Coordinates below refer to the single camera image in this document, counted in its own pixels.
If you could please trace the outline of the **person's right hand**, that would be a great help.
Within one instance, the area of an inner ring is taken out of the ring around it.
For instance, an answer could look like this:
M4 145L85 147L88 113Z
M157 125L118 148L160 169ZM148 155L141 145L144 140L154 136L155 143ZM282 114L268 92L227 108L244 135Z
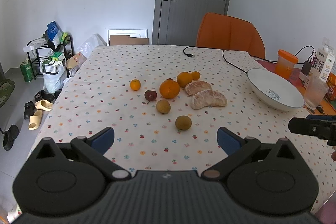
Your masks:
M336 151L334 151L334 152L331 154L331 158L333 159L333 161L336 161Z

